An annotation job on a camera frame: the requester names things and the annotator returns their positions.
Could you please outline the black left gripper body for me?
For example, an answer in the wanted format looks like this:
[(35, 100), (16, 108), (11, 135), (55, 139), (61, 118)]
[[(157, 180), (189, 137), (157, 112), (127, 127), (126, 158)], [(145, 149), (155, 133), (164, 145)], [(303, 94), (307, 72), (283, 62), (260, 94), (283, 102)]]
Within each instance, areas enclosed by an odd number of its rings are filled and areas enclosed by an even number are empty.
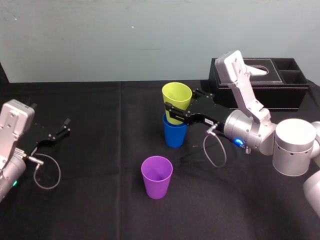
[(40, 142), (48, 140), (50, 135), (53, 136), (53, 134), (52, 127), (40, 123), (32, 123), (29, 130), (21, 138), (21, 149), (27, 155), (31, 155)]

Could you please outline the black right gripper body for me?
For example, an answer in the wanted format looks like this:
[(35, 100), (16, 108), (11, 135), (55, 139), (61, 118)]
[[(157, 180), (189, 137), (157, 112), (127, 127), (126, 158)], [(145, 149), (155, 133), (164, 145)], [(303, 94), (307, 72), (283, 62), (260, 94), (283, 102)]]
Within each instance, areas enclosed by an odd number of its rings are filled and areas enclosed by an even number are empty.
[(205, 95), (190, 103), (183, 113), (183, 122), (188, 126), (196, 123), (223, 126), (231, 113), (231, 109), (215, 103), (212, 97)]

